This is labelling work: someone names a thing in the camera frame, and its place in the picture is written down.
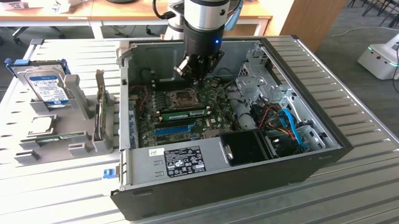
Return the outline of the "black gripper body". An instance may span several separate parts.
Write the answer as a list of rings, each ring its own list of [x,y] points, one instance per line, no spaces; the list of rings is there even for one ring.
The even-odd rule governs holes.
[[[184,53],[191,56],[211,56],[220,50],[224,25],[215,30],[200,30],[184,23]]]

